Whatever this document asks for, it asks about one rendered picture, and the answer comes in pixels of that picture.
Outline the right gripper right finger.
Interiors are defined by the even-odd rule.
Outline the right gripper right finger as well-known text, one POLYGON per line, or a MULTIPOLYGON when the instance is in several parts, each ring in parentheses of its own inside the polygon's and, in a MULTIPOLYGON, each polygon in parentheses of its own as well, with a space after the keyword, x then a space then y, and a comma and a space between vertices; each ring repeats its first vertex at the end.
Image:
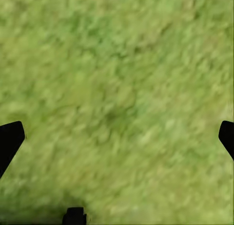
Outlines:
POLYGON ((234 160, 234 123, 223 121, 220 126, 218 138, 234 160))

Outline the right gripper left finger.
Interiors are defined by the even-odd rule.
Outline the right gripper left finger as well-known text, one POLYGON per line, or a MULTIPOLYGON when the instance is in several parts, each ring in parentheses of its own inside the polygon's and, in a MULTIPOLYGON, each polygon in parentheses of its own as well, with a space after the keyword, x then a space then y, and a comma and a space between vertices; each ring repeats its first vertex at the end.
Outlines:
POLYGON ((0 126, 0 179, 24 140, 21 121, 0 126))

